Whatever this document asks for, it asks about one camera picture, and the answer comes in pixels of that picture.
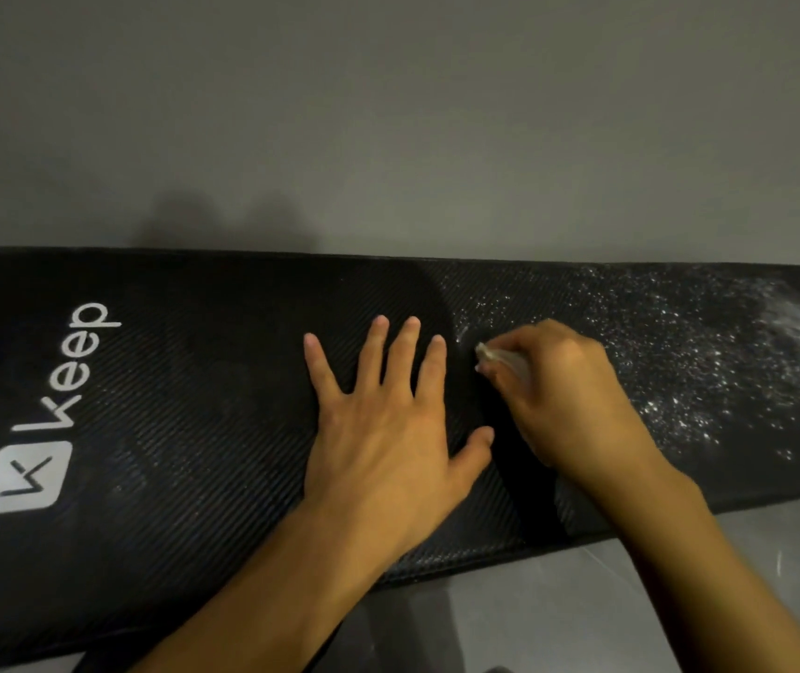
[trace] tile floor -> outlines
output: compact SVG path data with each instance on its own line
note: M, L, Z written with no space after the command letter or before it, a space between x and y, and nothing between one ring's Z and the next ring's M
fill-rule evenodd
M720 517L800 618L800 501ZM77 657L8 668L69 673ZM316 673L676 671L616 540L370 595Z

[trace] textured black surface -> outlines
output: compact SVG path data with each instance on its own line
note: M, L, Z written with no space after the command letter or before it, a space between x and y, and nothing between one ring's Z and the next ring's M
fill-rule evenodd
M38 400L55 395L48 375L86 302L122 327L97 331L75 425L12 434L47 419ZM554 474L473 373L475 343L548 316L607 344L660 447L713 508L800 496L800 325L784 302L800 306L800 267L0 250L0 448L73 444L53 506L0 515L0 664L165 630L202 604L300 499L316 426L302 334L320 335L348 388L380 313L415 314L424 340L448 339L451 449L498 427L494 465L384 584L603 533L564 493L563 530ZM655 418L657 396L692 403Z

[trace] white logo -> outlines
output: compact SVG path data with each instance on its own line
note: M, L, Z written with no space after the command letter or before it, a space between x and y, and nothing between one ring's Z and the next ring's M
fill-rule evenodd
M82 317L86 312L97 312L92 320ZM123 324L107 320L107 307L90 302L77 307L70 317L70 328L80 328L61 342L61 354L69 359L88 357L100 345L97 333L85 328L118 328ZM89 365L79 361L65 361L51 371L48 385L56 392L73 392L84 385L91 375ZM65 430L75 424L69 411L79 403L82 395L61 396L57 401L42 396L38 403L45 407L48 417L54 420L24 422L14 425L12 432ZM20 509L47 508L57 500L64 476L70 463L72 444L69 441L43 441L32 444L11 444L0 451L0 513Z
M0 451L0 513L47 508L64 485L72 444L11 444Z

